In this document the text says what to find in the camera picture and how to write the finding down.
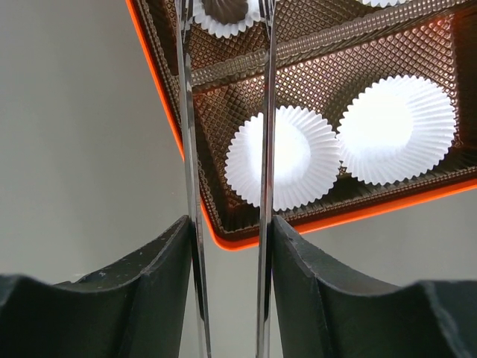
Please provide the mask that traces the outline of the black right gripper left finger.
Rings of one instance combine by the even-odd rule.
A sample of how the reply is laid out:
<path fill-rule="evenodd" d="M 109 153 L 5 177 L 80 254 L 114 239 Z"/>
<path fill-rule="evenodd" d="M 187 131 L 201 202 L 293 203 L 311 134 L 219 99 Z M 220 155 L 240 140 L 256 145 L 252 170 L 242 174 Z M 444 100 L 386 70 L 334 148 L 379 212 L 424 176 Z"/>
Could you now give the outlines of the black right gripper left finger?
<path fill-rule="evenodd" d="M 191 266 L 182 216 L 75 282 L 1 276 L 3 357 L 177 357 Z"/>

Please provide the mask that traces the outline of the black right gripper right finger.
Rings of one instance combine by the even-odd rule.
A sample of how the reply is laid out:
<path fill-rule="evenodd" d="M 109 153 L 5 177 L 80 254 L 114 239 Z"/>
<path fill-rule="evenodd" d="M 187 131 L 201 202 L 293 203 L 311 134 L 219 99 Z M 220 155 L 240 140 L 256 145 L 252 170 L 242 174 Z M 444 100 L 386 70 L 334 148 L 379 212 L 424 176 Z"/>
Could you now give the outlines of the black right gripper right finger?
<path fill-rule="evenodd" d="M 285 357 L 474 357 L 476 282 L 396 286 L 274 218 L 273 281 Z"/>

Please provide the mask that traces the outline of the round dark chocolate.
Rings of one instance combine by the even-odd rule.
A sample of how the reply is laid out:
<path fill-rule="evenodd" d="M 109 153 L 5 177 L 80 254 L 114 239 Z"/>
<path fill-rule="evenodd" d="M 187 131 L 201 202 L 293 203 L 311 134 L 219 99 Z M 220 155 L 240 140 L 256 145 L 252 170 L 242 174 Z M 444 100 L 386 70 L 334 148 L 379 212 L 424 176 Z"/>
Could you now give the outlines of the round dark chocolate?
<path fill-rule="evenodd" d="M 207 16 L 223 25 L 244 20 L 249 10 L 247 0 L 203 0 L 202 5 Z"/>

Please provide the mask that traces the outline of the metal serving tongs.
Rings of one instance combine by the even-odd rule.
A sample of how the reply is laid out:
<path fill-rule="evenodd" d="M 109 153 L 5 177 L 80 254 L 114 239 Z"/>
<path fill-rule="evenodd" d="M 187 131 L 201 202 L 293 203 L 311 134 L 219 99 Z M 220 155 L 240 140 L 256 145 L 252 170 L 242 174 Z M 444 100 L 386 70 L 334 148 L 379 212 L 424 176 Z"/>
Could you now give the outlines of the metal serving tongs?
<path fill-rule="evenodd" d="M 180 85 L 180 124 L 186 174 L 189 217 L 192 220 L 193 273 L 198 314 L 200 356 L 210 357 L 212 346 L 209 326 L 209 307 L 206 286 L 206 263 L 200 218 L 200 190 L 195 114 L 192 95 L 191 56 L 189 38 L 192 26 L 192 1 L 176 1 L 176 50 Z M 276 122 L 277 36 L 275 31 L 275 1 L 261 1 L 260 15 L 268 36 L 264 55 L 264 108 L 262 124 L 262 169 L 259 217 L 259 263 L 257 283 L 256 357 L 270 355 L 270 296 L 273 239 L 274 148 Z"/>

